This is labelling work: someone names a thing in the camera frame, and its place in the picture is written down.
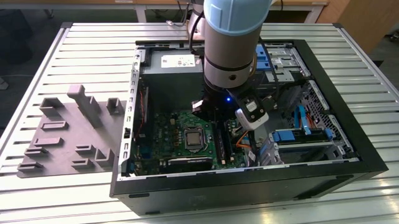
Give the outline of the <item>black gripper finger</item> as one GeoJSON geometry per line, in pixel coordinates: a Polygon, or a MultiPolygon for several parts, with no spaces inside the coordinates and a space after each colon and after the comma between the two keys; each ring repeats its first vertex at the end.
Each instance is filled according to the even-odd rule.
{"type": "Polygon", "coordinates": [[[207,100],[196,100],[191,102],[191,114],[205,122],[225,121],[225,116],[219,106],[215,106],[207,100]]]}

